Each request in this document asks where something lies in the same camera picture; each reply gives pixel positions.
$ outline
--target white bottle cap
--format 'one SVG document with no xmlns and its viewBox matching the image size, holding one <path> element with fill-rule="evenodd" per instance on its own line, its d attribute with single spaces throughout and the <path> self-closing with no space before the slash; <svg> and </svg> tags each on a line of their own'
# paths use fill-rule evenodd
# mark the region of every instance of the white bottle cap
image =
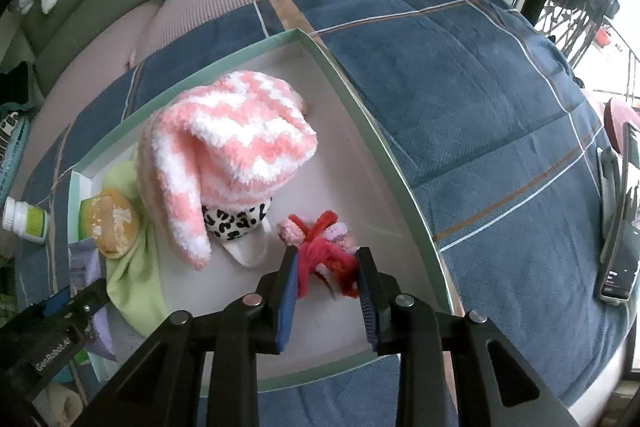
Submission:
<svg viewBox="0 0 640 427">
<path fill-rule="evenodd" d="M 11 230 L 14 227 L 15 200 L 7 197 L 4 202 L 4 212 L 2 212 L 2 227 L 5 230 Z"/>
</svg>

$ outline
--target leopard print fabric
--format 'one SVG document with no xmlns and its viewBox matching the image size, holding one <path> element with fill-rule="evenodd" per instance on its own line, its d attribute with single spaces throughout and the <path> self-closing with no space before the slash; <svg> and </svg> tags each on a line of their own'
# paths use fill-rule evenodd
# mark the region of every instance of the leopard print fabric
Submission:
<svg viewBox="0 0 640 427">
<path fill-rule="evenodd" d="M 252 206 L 242 212 L 228 212 L 219 208 L 203 206 L 202 215 L 207 231 L 221 241 L 233 241 L 251 232 L 260 225 L 271 206 L 271 198 L 259 206 Z"/>
</svg>

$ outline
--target window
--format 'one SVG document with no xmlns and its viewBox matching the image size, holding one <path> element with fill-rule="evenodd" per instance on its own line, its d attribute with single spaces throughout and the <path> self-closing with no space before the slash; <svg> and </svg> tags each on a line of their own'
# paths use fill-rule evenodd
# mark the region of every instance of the window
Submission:
<svg viewBox="0 0 640 427">
<path fill-rule="evenodd" d="M 640 108 L 640 0 L 547 0 L 536 29 L 556 42 L 598 99 Z"/>
</svg>

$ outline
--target purple package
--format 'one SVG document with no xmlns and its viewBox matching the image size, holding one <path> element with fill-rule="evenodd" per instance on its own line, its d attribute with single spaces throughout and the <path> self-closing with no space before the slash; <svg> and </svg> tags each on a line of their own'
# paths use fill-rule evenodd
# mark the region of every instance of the purple package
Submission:
<svg viewBox="0 0 640 427">
<path fill-rule="evenodd" d="M 77 243 L 71 243 L 68 249 L 70 285 L 72 294 L 76 295 L 76 293 L 100 279 L 100 277 L 104 277 L 105 270 L 102 266 L 102 258 L 92 237 Z M 95 353 L 105 359 L 116 362 L 106 306 L 96 312 L 91 319 L 91 323 L 95 340 L 92 343 L 86 343 L 84 349 L 89 353 Z"/>
</svg>

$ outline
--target bread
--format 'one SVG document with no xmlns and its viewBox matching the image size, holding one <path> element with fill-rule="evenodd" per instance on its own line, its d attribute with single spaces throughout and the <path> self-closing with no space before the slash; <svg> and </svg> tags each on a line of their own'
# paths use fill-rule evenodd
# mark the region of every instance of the bread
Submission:
<svg viewBox="0 0 640 427">
<path fill-rule="evenodd" d="M 113 188 L 80 203 L 79 233 L 93 237 L 107 259 L 119 259 L 130 250 L 140 229 L 140 218 L 129 200 Z"/>
</svg>

